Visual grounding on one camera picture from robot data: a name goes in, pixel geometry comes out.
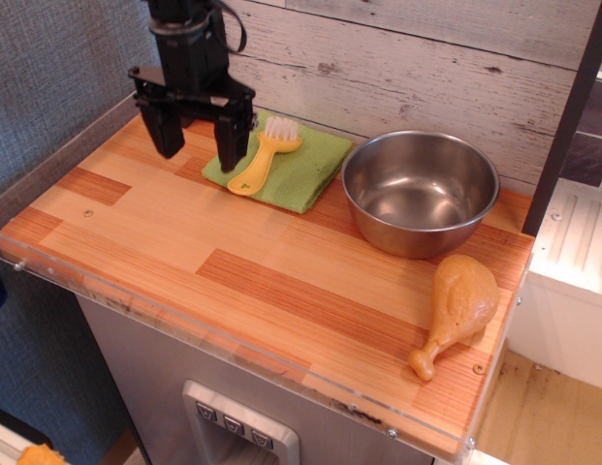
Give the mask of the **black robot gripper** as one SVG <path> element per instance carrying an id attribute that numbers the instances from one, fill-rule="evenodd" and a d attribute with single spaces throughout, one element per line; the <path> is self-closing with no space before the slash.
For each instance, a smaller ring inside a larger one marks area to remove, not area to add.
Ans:
<path id="1" fill-rule="evenodd" d="M 159 51 L 158 67 L 135 67 L 136 100 L 156 150 L 171 159 L 184 146 L 181 118 L 215 121 L 214 135 L 222 172 L 235 169 L 246 155 L 254 129 L 255 92 L 229 74 L 222 21 L 150 21 Z"/>

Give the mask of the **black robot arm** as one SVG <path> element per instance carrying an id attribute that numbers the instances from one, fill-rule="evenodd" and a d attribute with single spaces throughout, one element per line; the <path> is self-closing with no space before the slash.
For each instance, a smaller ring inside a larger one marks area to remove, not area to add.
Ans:
<path id="1" fill-rule="evenodd" d="M 133 67 L 134 98 L 157 151 L 169 159 L 183 146 L 183 128 L 193 120 L 214 124 L 223 172 L 246 155 L 255 127 L 255 91 L 229 74 L 229 55 L 246 47 L 227 44 L 222 1 L 149 1 L 148 29 L 156 39 L 158 67 Z"/>

